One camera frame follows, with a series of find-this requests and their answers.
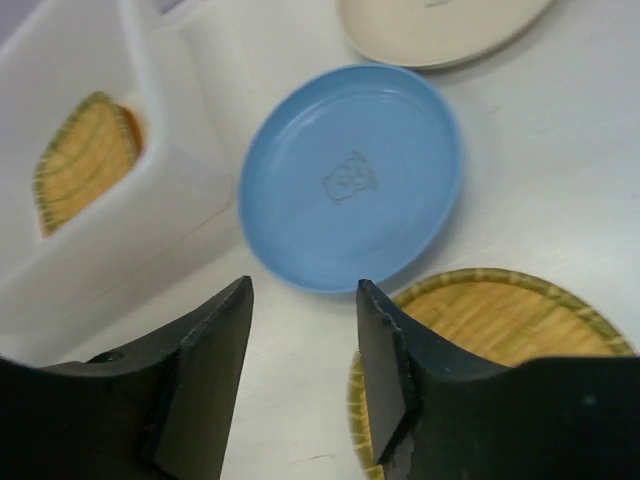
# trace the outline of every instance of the plate rim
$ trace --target plate rim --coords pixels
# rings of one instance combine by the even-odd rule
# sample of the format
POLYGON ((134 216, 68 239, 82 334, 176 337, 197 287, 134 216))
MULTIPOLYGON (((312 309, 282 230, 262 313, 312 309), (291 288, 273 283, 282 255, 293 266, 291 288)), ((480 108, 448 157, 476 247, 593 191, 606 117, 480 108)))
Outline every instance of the plate rim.
POLYGON ((365 58, 373 60, 375 62, 380 62, 383 64, 394 65, 398 67, 411 68, 414 70, 438 70, 456 67, 468 62, 472 62, 477 60, 478 58, 484 57, 485 55, 489 55, 492 52, 496 52, 500 50, 502 47, 508 45, 515 39, 517 39, 520 35, 526 32, 530 27, 532 27, 536 22, 538 22, 551 8, 551 6, 556 3, 556 0, 545 0, 546 4, 540 9, 540 11, 534 15, 528 22, 525 22, 519 28, 515 29, 509 35, 506 35, 501 41, 494 43, 486 48, 483 48, 479 51, 476 51, 472 54, 464 55, 462 57, 453 58, 451 60, 442 61, 442 62, 416 62, 416 63, 404 63, 398 62, 392 58, 386 58, 384 55, 377 55, 373 52, 368 51, 367 48, 358 42, 355 37, 351 33, 351 29, 348 27, 348 22, 345 19, 345 15, 343 14, 342 6, 345 5, 350 0, 335 0, 335 10, 338 17, 338 23, 340 24, 340 29, 342 30, 343 38, 347 41, 347 43, 353 48, 356 52, 362 55, 365 58))
POLYGON ((440 215, 437 218, 437 221, 433 222, 433 229, 430 235, 426 235, 424 240, 421 242, 416 242, 419 248, 416 248, 417 253, 412 255, 408 255, 407 259, 404 260, 401 264, 399 263, 397 266, 391 269, 390 272, 385 273, 382 278, 372 279, 376 282, 383 282, 398 274, 402 270, 404 270, 407 266, 413 263, 428 247, 433 243, 438 234, 442 231, 444 225, 451 217, 451 214, 455 208, 457 200, 460 196, 460 190, 462 185, 462 177, 464 173, 464 160, 465 160, 465 149, 463 138, 461 135, 461 130, 454 115, 453 109, 450 107, 444 95, 423 76, 413 72, 407 68, 399 67, 395 65, 386 65, 380 63, 356 63, 352 65, 342 66, 336 69, 332 69, 316 75, 312 77, 310 80, 304 82, 302 85, 294 89, 289 95, 287 95, 281 102, 279 102, 267 115, 266 119, 263 121, 256 134, 254 135, 251 144, 247 150, 247 153, 244 157, 244 164, 242 166, 242 170, 240 172, 240 178, 238 182, 238 213, 240 218, 240 224, 242 226, 242 231, 244 234, 244 238, 253 253, 253 255, 260 261, 262 266, 266 268, 271 274, 285 282, 286 284, 293 286, 299 290, 316 293, 316 294, 326 294, 326 295, 335 295, 335 294, 348 294, 353 293, 357 289, 357 282, 354 282, 353 286, 336 286, 334 288, 318 288, 314 286, 310 286, 307 284, 302 284, 294 281, 293 279, 287 278, 285 275, 282 275, 277 269, 272 268, 270 264, 268 264, 264 258, 258 253, 257 249, 254 246, 255 238, 252 238, 251 235, 248 234, 248 231, 251 229, 250 223, 246 221, 247 214, 245 213, 248 207, 245 207, 245 198, 250 195, 247 193, 246 187, 246 177, 248 176, 248 172, 251 169, 251 164, 253 163, 252 158, 254 158, 255 151, 258 148, 258 145, 262 143, 264 136, 266 135, 265 131, 269 130, 272 122, 274 122, 274 117, 277 115, 279 111, 285 109, 291 102, 296 101, 298 95, 303 94, 308 88, 312 88, 314 84, 323 80, 324 78, 332 75, 338 75, 344 73, 345 71, 350 70, 367 70, 367 69, 379 69, 391 71, 395 74, 404 75, 412 78, 414 81, 420 83, 420 85, 429 93, 432 100, 437 102, 441 113, 438 114, 442 119, 442 124, 445 125, 447 131, 449 132, 450 138, 452 140, 452 154, 451 154, 451 163, 453 165, 453 174, 452 181, 448 191, 448 196, 446 201, 444 202, 444 208, 440 209, 440 215))

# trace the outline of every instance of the woven straw mat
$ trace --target woven straw mat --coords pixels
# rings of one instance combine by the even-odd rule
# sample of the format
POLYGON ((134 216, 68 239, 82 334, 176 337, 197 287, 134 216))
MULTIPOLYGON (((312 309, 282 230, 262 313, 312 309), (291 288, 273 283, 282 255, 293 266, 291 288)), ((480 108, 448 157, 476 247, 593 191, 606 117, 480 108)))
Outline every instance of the woven straw mat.
POLYGON ((44 236, 49 236, 133 168, 142 147, 130 112, 103 92, 85 98, 47 146, 33 176, 44 236))
MULTIPOLYGON (((401 293, 396 304, 423 325, 488 360, 515 366, 550 355, 634 355, 625 339, 589 305, 549 282, 498 269, 443 273, 401 293)), ((360 354, 349 379, 352 440, 368 477, 373 464, 360 354)))

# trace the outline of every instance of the cream plate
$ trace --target cream plate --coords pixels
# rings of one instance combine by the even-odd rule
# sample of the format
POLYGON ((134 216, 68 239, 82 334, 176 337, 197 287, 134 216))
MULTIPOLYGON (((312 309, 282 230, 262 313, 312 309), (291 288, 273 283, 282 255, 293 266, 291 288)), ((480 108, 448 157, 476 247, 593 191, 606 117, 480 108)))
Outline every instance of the cream plate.
POLYGON ((378 62, 454 65, 511 40, 553 0, 337 0, 353 46, 378 62))

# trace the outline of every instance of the blue plate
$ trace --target blue plate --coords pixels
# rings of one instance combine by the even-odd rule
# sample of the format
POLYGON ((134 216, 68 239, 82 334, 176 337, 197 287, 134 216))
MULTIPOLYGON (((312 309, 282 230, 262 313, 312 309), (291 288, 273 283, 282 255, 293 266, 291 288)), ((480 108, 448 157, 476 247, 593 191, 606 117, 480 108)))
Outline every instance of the blue plate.
POLYGON ((458 195, 453 115, 422 77, 362 64, 280 104, 247 154, 240 217, 255 255, 305 290, 382 281, 434 239, 458 195))

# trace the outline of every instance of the bamboo mat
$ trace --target bamboo mat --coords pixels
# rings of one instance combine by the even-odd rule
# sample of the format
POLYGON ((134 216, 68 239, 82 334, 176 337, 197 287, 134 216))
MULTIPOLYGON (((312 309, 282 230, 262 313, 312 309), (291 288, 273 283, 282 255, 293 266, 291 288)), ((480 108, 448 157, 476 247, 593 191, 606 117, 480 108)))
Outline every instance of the bamboo mat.
MULTIPOLYGON (((402 292, 396 304, 439 335, 505 366, 544 356, 634 355, 629 343, 582 300, 540 278, 478 268, 443 273, 402 292)), ((349 379, 352 440, 372 480, 373 464, 364 373, 356 353, 349 379)))

